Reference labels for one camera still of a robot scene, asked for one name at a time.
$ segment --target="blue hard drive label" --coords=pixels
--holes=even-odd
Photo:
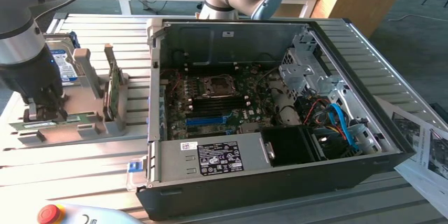
[[[59,71],[62,73],[63,82],[72,82],[78,80],[76,71],[74,65],[67,62],[67,52],[66,50],[51,50],[54,54],[56,64],[59,66]]]

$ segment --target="green circuit board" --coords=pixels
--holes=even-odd
[[[226,124],[187,126],[186,114],[191,112],[188,99],[202,96],[206,93],[203,84],[204,78],[190,77],[186,74],[172,71],[163,76],[168,78],[167,94],[167,140],[182,140],[202,137],[207,134],[239,134],[240,126],[247,123],[256,123],[259,127],[272,126],[275,104],[271,94],[260,92],[256,85],[266,86],[270,78],[263,78],[267,70],[258,66],[242,66],[242,70],[231,76],[235,84],[235,95],[248,96],[251,105],[243,109],[234,109],[223,112],[227,117]],[[198,83],[198,93],[192,94],[188,85]]]

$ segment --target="white sticker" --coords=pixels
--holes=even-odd
[[[24,125],[23,127],[27,128],[27,129],[30,129],[30,128],[35,128],[35,127],[52,126],[52,125],[56,125],[56,123],[55,122],[35,123],[35,124]]]
[[[223,32],[223,37],[226,38],[226,37],[234,37],[234,34],[235,34],[235,32],[232,32],[232,31],[224,31]]]
[[[230,164],[230,167],[240,167],[240,166],[243,166],[242,163]]]
[[[182,151],[198,150],[198,142],[180,143],[180,150]]]
[[[63,82],[72,82],[78,80],[78,75],[72,64],[67,62],[67,52],[66,50],[51,50],[54,54],[56,64],[59,66],[59,71],[62,73]]]

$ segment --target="aluminum profile table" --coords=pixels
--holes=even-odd
[[[0,152],[0,195],[35,198],[120,209],[146,223],[147,213],[134,192],[124,186],[127,163],[147,154],[147,116],[151,55],[147,19],[160,16],[70,14],[56,18],[50,33],[75,31],[79,42],[92,51],[99,74],[108,73],[103,49],[115,46],[123,71],[131,76],[128,134],[96,141],[44,142],[23,146],[3,138]],[[375,51],[355,26],[342,19],[316,19],[372,94],[446,128],[446,124],[411,86]],[[6,125],[23,108],[15,93],[0,118]],[[264,205],[188,217],[167,223],[448,223],[428,201],[396,172],[374,175],[354,189],[307,196]]]

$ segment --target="emergency stop button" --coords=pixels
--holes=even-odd
[[[38,222],[39,224],[52,224],[58,221],[62,210],[55,205],[47,205],[42,208],[39,215],[38,215]]]

